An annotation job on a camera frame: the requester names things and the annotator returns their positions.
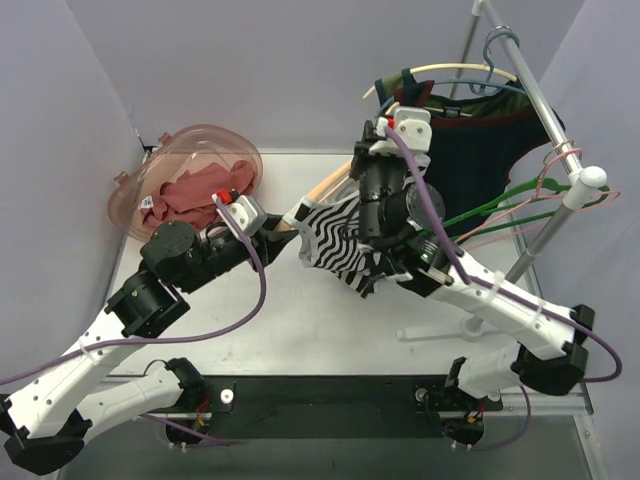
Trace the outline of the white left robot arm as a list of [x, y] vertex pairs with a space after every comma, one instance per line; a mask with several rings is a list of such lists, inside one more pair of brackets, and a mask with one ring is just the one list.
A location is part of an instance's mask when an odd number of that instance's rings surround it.
[[259, 280], [297, 235], [274, 215], [256, 233], [227, 227], [214, 235], [183, 221], [158, 227], [145, 243], [135, 274], [58, 359], [26, 372], [30, 383], [1, 398], [1, 430], [11, 462], [38, 476], [72, 461], [102, 432], [157, 409], [190, 411], [205, 397], [205, 381], [185, 358], [118, 387], [96, 386], [146, 345], [168, 345], [165, 331], [190, 309], [185, 295], [244, 262]]

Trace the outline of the pink wire hanger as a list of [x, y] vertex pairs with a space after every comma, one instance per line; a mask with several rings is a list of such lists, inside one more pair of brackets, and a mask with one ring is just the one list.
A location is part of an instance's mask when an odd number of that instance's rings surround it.
[[[552, 171], [556, 169], [556, 166], [562, 163], [564, 160], [571, 158], [580, 160], [582, 158], [582, 149], [571, 144], [567, 141], [561, 145], [557, 150], [548, 153], [543, 159], [542, 168], [532, 178], [542, 176], [551, 177], [558, 180], [561, 183], [568, 183], [571, 185], [570, 191], [564, 197], [563, 200], [551, 200], [544, 203], [537, 203], [535, 205], [528, 206], [526, 209], [522, 209], [516, 212], [515, 218], [521, 218], [537, 213], [542, 213], [545, 210], [551, 210], [553, 215], [556, 213], [558, 207], [567, 207], [575, 212], [584, 212], [592, 209], [598, 209], [602, 206], [608, 205], [616, 201], [621, 192], [611, 188], [607, 184], [606, 175], [599, 170], [588, 169], [584, 166], [577, 168], [572, 173], [567, 175], [567, 179], [561, 181], [552, 175]], [[543, 220], [539, 226], [534, 227], [535, 230], [542, 226]], [[520, 233], [515, 233], [513, 230], [501, 230], [489, 235], [475, 237], [479, 238], [482, 246], [495, 243], [501, 239], [513, 237]]]

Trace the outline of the beige wooden hanger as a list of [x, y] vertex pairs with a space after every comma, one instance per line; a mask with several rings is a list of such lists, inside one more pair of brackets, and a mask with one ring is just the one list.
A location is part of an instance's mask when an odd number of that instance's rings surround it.
[[[382, 107], [381, 112], [378, 113], [372, 120], [374, 129], [377, 129], [378, 119], [383, 117], [390, 117], [392, 115], [392, 112], [397, 108], [398, 105], [398, 101], [393, 101], [389, 106]], [[306, 193], [305, 196], [314, 201], [322, 201], [326, 197], [330, 196], [336, 189], [342, 186], [349, 179], [352, 159], [353, 157], [349, 157], [344, 164], [342, 164], [338, 169], [336, 169], [319, 184], [317, 184], [311, 191]]]

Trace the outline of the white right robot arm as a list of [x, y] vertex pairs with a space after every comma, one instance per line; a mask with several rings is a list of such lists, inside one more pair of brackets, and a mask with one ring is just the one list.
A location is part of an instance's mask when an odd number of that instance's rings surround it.
[[458, 307], [510, 336], [495, 353], [454, 360], [446, 401], [464, 408], [506, 388], [564, 396], [586, 373], [595, 313], [548, 303], [479, 263], [447, 236], [416, 156], [427, 152], [425, 120], [364, 124], [351, 175], [359, 183], [358, 245], [381, 255], [406, 289]]

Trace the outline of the green plastic hanger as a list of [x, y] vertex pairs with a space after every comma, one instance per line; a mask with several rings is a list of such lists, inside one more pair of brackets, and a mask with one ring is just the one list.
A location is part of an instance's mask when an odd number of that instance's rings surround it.
[[545, 210], [542, 213], [515, 218], [517, 211], [537, 203], [563, 200], [570, 188], [571, 185], [568, 183], [538, 176], [506, 190], [478, 207], [445, 220], [444, 227], [449, 237], [458, 244], [501, 230], [523, 233], [539, 226], [543, 220], [549, 219], [553, 212]]

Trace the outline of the black white striped tank top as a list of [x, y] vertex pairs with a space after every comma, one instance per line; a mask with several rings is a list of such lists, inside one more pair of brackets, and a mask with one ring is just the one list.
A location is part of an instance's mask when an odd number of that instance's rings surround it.
[[352, 290], [366, 297], [387, 279], [405, 286], [413, 276], [392, 264], [379, 252], [363, 252], [358, 243], [359, 195], [351, 193], [333, 203], [303, 197], [285, 215], [299, 233], [299, 259], [309, 267], [328, 271]]

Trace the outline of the rust red tank top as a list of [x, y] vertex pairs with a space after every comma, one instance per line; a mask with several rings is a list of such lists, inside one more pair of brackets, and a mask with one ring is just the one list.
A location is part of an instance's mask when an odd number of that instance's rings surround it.
[[230, 169], [211, 163], [198, 171], [186, 170], [176, 180], [163, 182], [138, 206], [142, 226], [151, 231], [169, 221], [184, 221], [201, 230], [218, 218], [212, 196], [219, 190], [248, 194], [256, 174], [246, 160]]

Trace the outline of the navy blue garment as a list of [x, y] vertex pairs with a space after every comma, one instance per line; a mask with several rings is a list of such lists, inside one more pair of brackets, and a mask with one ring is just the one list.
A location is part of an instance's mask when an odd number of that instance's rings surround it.
[[433, 87], [432, 81], [410, 80], [391, 95], [402, 106], [432, 109], [424, 180], [441, 195], [450, 221], [503, 194], [514, 165], [550, 139], [518, 81], [462, 100], [436, 95]]

